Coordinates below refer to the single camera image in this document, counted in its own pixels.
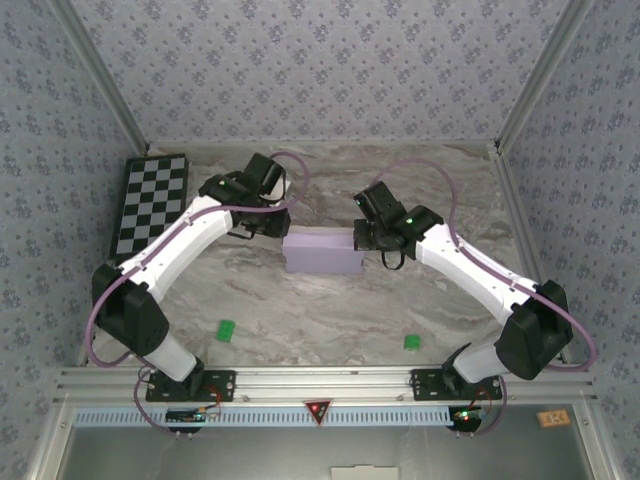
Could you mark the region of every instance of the marble surface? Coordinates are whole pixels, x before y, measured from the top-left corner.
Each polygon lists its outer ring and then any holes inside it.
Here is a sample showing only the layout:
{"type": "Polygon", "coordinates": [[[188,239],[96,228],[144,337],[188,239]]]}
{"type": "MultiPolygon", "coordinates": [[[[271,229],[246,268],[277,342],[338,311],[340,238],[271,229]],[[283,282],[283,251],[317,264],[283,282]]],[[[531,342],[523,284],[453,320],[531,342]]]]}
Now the marble surface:
{"type": "MultiPolygon", "coordinates": [[[[486,151],[434,145],[169,146],[191,161],[189,199],[209,176],[241,168],[255,151],[300,154],[312,179],[291,210],[292,223],[351,226],[360,217],[352,196],[392,161],[424,157],[439,162],[460,192],[459,231],[475,246],[518,271],[507,214],[486,151]]],[[[297,191],[300,169],[283,158],[297,191]]],[[[408,209],[424,204],[443,216],[450,193],[438,173],[424,166],[397,169],[385,180],[408,209]]],[[[408,261],[385,270],[367,253],[360,276],[288,274],[281,241],[225,237],[208,247],[174,283],[162,302],[171,330],[210,365],[440,363],[460,345],[495,334],[484,307],[434,269],[408,261]],[[221,319],[232,319],[231,343],[215,340],[221,319]],[[419,334],[422,348],[403,350],[404,336],[419,334]]],[[[96,350],[114,358],[119,345],[100,332],[96,350]]]]}

